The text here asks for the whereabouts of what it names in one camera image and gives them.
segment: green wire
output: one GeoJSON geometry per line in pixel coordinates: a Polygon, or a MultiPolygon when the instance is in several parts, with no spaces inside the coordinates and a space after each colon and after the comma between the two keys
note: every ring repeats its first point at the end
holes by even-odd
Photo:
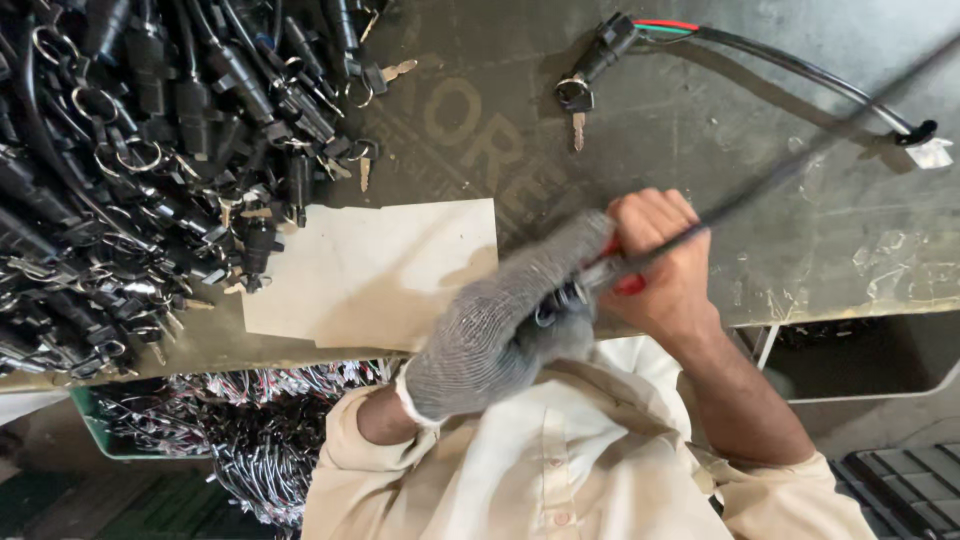
{"type": "Polygon", "coordinates": [[[648,26],[645,24],[635,24],[634,26],[642,30],[656,30],[658,32],[669,32],[670,34],[692,34],[689,30],[670,28],[668,26],[648,26]]]}

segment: forearm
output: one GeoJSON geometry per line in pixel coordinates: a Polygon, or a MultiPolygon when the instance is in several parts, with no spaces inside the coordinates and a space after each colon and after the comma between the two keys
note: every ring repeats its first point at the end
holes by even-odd
{"type": "Polygon", "coordinates": [[[797,415],[719,324],[671,349],[693,384],[704,431],[719,453],[770,465],[793,465],[814,454],[797,415]]]}
{"type": "Polygon", "coordinates": [[[403,410],[391,384],[373,392],[357,409],[357,429],[379,446],[392,446],[417,436],[417,424],[403,410]]]}

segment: beige shirt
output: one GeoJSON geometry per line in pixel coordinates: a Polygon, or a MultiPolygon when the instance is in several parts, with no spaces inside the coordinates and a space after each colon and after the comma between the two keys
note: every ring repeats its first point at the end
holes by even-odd
{"type": "Polygon", "coordinates": [[[371,391],[327,417],[306,540],[874,538],[821,454],[734,469],[689,446],[669,399],[632,374],[555,362],[483,415],[391,447],[357,430],[371,391]]]}

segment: red wire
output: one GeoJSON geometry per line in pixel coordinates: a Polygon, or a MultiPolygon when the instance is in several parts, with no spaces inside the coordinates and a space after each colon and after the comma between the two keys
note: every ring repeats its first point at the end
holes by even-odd
{"type": "Polygon", "coordinates": [[[669,26],[672,28],[683,28],[685,30],[700,30],[699,25],[690,24],[688,22],[679,22],[675,20],[639,19],[639,20],[635,20],[634,24],[649,24],[651,26],[669,26]]]}

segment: green plastic bin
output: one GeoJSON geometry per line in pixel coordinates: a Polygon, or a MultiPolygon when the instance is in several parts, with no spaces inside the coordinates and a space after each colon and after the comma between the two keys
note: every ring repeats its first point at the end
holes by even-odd
{"type": "Polygon", "coordinates": [[[97,400],[88,386],[70,389],[70,397],[84,418],[86,428],[93,436],[97,448],[110,459],[207,459],[208,455],[167,455],[159,452],[145,452],[136,448],[133,441],[124,437],[115,437],[105,429],[104,422],[97,418],[97,400]]]}

